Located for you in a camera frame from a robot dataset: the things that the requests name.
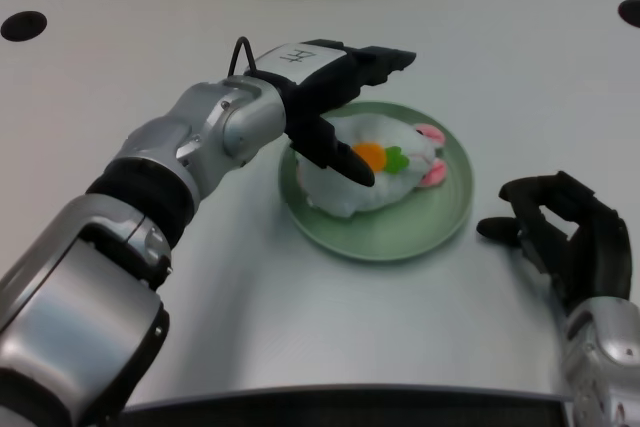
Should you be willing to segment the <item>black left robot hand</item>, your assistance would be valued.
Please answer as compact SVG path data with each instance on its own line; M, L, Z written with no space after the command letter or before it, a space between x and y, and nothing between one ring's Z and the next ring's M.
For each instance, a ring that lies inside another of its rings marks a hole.
M411 65L416 54L378 46L352 48L317 39L285 44L255 57L246 38L238 44L247 56L244 74L278 91L290 147L320 168L331 168L357 184L373 186L372 168L338 140L335 128L323 115L356 99L363 87L385 83L391 73Z

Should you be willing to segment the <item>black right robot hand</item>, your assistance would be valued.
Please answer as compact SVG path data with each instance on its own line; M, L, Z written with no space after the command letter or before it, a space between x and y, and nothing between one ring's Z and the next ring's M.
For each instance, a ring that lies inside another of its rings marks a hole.
M550 276L566 314L591 298L630 298L633 269L626 223L591 189L560 171L510 181L499 197L514 215L485 218L477 232L521 249L540 273Z

